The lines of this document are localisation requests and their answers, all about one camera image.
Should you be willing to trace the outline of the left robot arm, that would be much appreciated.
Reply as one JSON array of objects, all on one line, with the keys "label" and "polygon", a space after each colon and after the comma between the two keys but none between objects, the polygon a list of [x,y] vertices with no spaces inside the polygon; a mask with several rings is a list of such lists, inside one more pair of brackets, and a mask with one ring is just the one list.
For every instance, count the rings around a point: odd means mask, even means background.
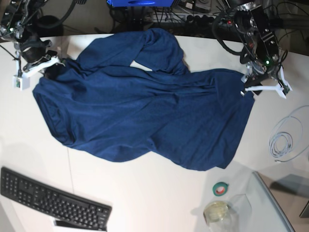
[{"label": "left robot arm", "polygon": [[[220,24],[231,27],[239,37],[243,44],[240,52],[225,44],[217,32]],[[253,0],[226,0],[211,29],[222,48],[238,56],[240,63],[247,67],[242,77],[242,95],[247,92],[258,95],[262,91],[275,91],[285,98],[292,90],[283,72],[283,62],[288,52],[282,52],[279,48],[279,41],[262,5]]]}]

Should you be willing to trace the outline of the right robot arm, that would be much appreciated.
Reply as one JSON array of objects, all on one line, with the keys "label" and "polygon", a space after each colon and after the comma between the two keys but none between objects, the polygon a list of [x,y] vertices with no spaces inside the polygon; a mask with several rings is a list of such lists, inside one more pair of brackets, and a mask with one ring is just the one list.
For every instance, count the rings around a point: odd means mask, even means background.
[{"label": "right robot arm", "polygon": [[0,38],[14,43],[17,71],[15,78],[22,80],[60,63],[57,52],[49,50],[50,40],[41,40],[42,32],[61,29],[63,22],[75,7],[72,1],[62,18],[48,20],[40,17],[46,0],[2,0],[0,2]]}]

